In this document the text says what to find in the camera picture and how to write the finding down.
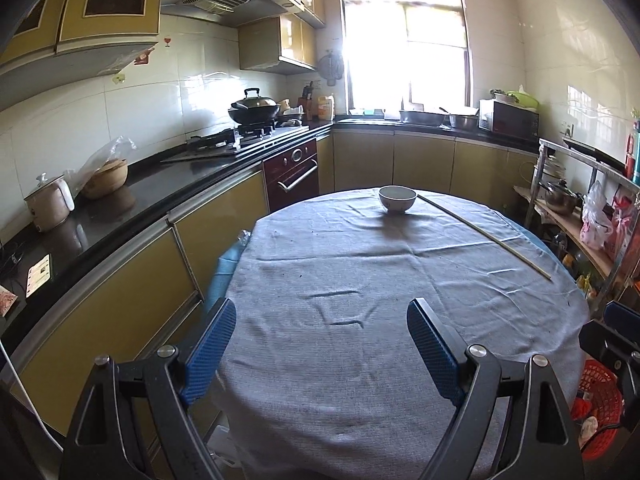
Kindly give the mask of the black wok with lid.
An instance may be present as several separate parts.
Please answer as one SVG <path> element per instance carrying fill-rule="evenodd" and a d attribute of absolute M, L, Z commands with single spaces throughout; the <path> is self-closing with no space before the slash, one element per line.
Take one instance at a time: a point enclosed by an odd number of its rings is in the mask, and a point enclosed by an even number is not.
<path fill-rule="evenodd" d="M 228 114 L 239 125 L 272 122 L 280 112 L 280 105 L 271 98 L 262 96 L 257 87 L 246 88 L 244 98 L 232 102 Z"/>

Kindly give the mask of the white ceramic bowl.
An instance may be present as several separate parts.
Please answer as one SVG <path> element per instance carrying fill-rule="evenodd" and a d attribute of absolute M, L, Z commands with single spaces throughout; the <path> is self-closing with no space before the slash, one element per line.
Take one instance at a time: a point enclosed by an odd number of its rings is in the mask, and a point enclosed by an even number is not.
<path fill-rule="evenodd" d="M 416 201 L 416 191 L 402 185 L 385 185 L 378 190 L 378 199 L 383 207 L 393 214 L 403 214 Z"/>

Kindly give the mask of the pink plastic bag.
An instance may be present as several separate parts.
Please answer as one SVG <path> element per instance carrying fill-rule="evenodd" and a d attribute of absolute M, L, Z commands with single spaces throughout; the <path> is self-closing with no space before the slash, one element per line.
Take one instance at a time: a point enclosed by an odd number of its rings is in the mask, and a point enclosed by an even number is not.
<path fill-rule="evenodd" d="M 595 180 L 582 204 L 582 228 L 580 229 L 580 240 L 595 250 L 602 249 L 613 233 L 612 222 L 603 211 L 605 205 L 602 184 Z"/>

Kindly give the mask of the metal storage shelf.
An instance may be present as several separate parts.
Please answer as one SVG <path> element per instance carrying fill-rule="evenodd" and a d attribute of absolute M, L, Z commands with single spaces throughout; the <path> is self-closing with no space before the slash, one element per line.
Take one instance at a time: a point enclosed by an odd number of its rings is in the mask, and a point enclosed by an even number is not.
<path fill-rule="evenodd" d="M 589 186 L 593 186 L 598 182 L 598 174 L 603 174 L 606 178 L 617 183 L 621 188 L 632 194 L 634 204 L 631 211 L 631 224 L 625 230 L 620 250 L 616 252 L 614 260 L 608 258 L 604 247 L 594 248 L 582 241 L 580 238 L 580 230 L 582 229 L 582 217 L 578 214 L 578 210 L 582 207 L 576 206 L 571 214 L 559 214 L 547 205 L 545 200 L 538 200 L 538 194 L 544 174 L 544 164 L 550 157 L 550 153 L 555 155 L 563 154 L 569 158 L 578 160 L 591 168 Z M 574 244 L 589 259 L 591 265 L 598 271 L 603 278 L 600 290 L 590 301 L 590 311 L 596 318 L 601 316 L 605 304 L 613 298 L 614 292 L 626 283 L 632 270 L 623 271 L 624 261 L 627 257 L 631 243 L 636 236 L 639 227 L 639 185 L 619 174 L 614 168 L 598 162 L 597 159 L 590 157 L 580 151 L 572 150 L 567 146 L 553 143 L 546 139 L 539 140 L 538 162 L 535 166 L 532 183 L 529 190 L 516 186 L 514 191 L 528 200 L 528 207 L 525 216 L 525 226 L 529 228 L 533 221 L 533 214 L 538 212 L 541 216 L 546 214 L 551 218 L 561 230 L 574 242 Z"/>

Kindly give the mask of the gas stove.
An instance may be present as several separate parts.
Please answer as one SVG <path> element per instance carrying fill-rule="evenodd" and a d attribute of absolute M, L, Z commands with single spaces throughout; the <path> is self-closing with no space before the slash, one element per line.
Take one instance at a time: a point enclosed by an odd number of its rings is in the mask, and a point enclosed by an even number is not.
<path fill-rule="evenodd" d="M 281 136 L 302 133 L 308 129 L 299 119 L 293 118 L 284 122 L 227 128 L 208 136 L 190 136 L 180 152 L 165 157 L 160 162 L 176 164 L 201 159 L 236 159 L 271 146 Z"/>

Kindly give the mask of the microwave oven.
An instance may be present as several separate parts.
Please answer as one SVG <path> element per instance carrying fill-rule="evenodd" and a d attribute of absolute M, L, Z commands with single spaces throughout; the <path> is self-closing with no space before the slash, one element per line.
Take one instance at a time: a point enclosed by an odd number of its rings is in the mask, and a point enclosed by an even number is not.
<path fill-rule="evenodd" d="M 478 126 L 491 133 L 534 140 L 539 133 L 539 114 L 496 100 L 480 100 Z"/>

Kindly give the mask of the long wooden stick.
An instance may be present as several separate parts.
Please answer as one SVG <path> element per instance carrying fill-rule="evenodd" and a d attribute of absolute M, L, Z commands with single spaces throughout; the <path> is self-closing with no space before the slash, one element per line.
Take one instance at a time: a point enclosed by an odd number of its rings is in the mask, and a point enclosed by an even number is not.
<path fill-rule="evenodd" d="M 429 198 L 423 196 L 422 194 L 416 194 L 416 198 L 418 198 L 419 200 L 422 200 L 422 202 L 424 202 L 424 203 L 427 203 L 427 205 L 430 205 L 430 206 L 436 208 L 440 212 L 443 212 L 444 214 L 448 214 L 448 216 L 450 216 L 451 218 L 454 218 L 454 220 L 457 220 L 457 222 L 460 222 L 460 223 L 464 224 L 465 226 L 467 226 L 468 228 L 470 228 L 474 232 L 477 232 L 481 236 L 484 236 L 485 238 L 487 238 L 488 240 L 490 240 L 494 244 L 496 244 L 499 247 L 501 247 L 503 250 L 508 252 L 510 255 L 512 255 L 513 257 L 515 257 L 518 260 L 520 260 L 521 263 L 524 263 L 526 266 L 528 266 L 529 268 L 534 270 L 536 273 L 538 273 L 540 276 L 542 276 L 545 280 L 547 280 L 549 282 L 552 281 L 552 276 L 551 276 L 551 274 L 549 272 L 544 270 L 541 266 L 538 266 L 538 264 L 534 263 L 532 260 L 529 260 L 529 258 L 526 258 L 524 255 L 522 255 L 520 252 L 518 252 L 517 250 L 515 250 L 514 248 L 512 248 L 511 246 L 509 246 L 508 244 L 506 244 L 502 240 L 499 240 L 498 237 L 495 237 L 495 235 L 490 234 L 489 232 L 487 232 L 484 229 L 482 229 L 480 226 L 477 226 L 473 222 L 471 222 L 469 220 L 466 220 L 465 218 L 459 216 L 458 214 L 455 214 L 453 211 L 447 209 L 446 207 L 444 207 L 442 205 L 439 205 L 438 203 L 433 202 L 432 200 L 430 200 Z"/>

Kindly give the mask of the grey tablecloth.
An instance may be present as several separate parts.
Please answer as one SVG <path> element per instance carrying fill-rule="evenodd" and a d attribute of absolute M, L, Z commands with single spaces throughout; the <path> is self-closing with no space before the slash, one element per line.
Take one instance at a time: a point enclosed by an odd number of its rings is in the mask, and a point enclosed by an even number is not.
<path fill-rule="evenodd" d="M 555 256 L 498 211 L 423 196 L 388 214 L 377 190 L 320 196 L 260 219 L 231 280 L 238 322 L 213 385 L 250 479 L 415 479 L 454 409 L 409 334 L 424 298 L 470 344 L 546 356 L 567 399 L 589 307 Z"/>

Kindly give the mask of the steel pot on shelf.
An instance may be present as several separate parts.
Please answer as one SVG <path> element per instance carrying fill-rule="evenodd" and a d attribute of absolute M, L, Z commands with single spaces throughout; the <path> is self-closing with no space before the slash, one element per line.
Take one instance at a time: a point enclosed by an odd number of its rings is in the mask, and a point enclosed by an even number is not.
<path fill-rule="evenodd" d="M 582 194 L 572 191 L 564 179 L 541 182 L 544 189 L 544 202 L 561 216 L 571 216 L 576 208 L 582 206 Z"/>

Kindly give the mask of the white tissue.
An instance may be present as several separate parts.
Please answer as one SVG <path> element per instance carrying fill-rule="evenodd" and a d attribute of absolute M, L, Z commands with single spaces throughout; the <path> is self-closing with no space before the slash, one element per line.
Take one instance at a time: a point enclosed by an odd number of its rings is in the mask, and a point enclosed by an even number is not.
<path fill-rule="evenodd" d="M 596 416 L 589 416 L 582 422 L 578 434 L 578 445 L 581 448 L 597 433 L 598 427 L 599 423 Z"/>

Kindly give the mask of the red plastic mesh basket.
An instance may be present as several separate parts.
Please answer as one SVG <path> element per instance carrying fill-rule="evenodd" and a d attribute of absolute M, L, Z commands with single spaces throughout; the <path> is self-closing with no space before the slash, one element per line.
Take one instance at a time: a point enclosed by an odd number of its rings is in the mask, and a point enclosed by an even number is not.
<path fill-rule="evenodd" d="M 596 416 L 599 423 L 597 433 L 581 448 L 585 462 L 598 460 L 611 447 L 620 429 L 623 408 L 617 377 L 598 361 L 588 359 L 570 410 L 578 429 L 589 416 Z"/>

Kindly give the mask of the dark red built-in oven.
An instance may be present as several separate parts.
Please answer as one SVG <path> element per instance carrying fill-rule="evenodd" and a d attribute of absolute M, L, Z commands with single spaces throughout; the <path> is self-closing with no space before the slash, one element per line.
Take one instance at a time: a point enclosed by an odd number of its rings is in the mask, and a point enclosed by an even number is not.
<path fill-rule="evenodd" d="M 269 210 L 278 211 L 319 195 L 317 141 L 299 143 L 262 163 Z"/>

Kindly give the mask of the beige slow cooker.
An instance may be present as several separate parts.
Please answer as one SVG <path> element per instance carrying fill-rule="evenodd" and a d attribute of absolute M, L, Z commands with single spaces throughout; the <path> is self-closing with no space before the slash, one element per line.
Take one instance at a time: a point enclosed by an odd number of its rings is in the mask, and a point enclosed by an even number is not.
<path fill-rule="evenodd" d="M 74 211 L 75 202 L 65 178 L 37 177 L 38 185 L 24 201 L 38 232 L 48 232 L 63 223 Z"/>

